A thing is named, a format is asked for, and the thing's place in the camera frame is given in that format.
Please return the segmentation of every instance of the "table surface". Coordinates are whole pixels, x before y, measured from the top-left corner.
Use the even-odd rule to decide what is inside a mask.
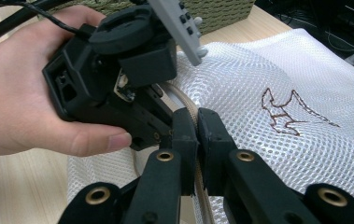
[[[0,11],[0,20],[15,8]],[[247,19],[204,35],[202,44],[244,43],[290,30],[254,6]],[[56,223],[66,207],[66,156],[35,148],[0,156],[0,223]]]

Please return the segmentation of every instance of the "hole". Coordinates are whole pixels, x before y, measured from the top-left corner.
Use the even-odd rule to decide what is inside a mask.
[[[334,189],[319,189],[319,197],[333,206],[344,207],[347,205],[346,197]]]
[[[66,102],[71,101],[75,97],[77,97],[77,92],[71,85],[66,85],[63,87],[63,97]]]
[[[104,197],[105,193],[103,191],[96,191],[92,194],[92,198],[95,200],[101,199]]]
[[[237,158],[240,161],[253,161],[255,157],[249,152],[237,152]]]
[[[284,215],[284,219],[290,224],[301,224],[303,220],[296,214],[288,212]]]
[[[170,161],[174,158],[174,154],[171,152],[160,152],[157,154],[157,160],[159,161]]]
[[[86,203],[96,205],[105,202],[110,197],[109,189],[105,187],[98,187],[92,189],[86,195]]]

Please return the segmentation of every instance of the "finger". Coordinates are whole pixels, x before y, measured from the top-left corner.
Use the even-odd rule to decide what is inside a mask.
[[[104,154],[131,145],[132,137],[119,127],[102,124],[46,122],[33,139],[37,147],[80,157]]]

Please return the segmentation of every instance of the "robotic arm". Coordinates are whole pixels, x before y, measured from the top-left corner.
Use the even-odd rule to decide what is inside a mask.
[[[168,108],[157,83],[177,75],[176,43],[193,65],[201,62],[199,21],[178,0],[136,2],[97,28],[80,27],[43,73],[62,119],[121,126],[132,134],[134,150],[160,149],[127,186],[83,189],[60,223],[178,223],[179,197],[194,195],[196,160],[207,194],[224,197],[231,223],[354,223],[347,192],[316,184],[297,193],[258,154],[238,149],[216,112],[200,108],[196,130],[186,108]]]

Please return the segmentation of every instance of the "brown logo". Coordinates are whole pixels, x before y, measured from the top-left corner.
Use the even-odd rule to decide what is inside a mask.
[[[285,104],[276,105],[274,100],[272,92],[267,88],[262,95],[262,108],[269,112],[270,118],[273,120],[270,125],[278,133],[299,136],[300,133],[290,126],[293,123],[328,123],[334,127],[340,127],[308,107],[296,90],[291,91],[290,99]],[[297,109],[303,109],[306,112],[303,116],[299,116],[301,117],[300,119],[295,119],[292,115],[292,111]]]

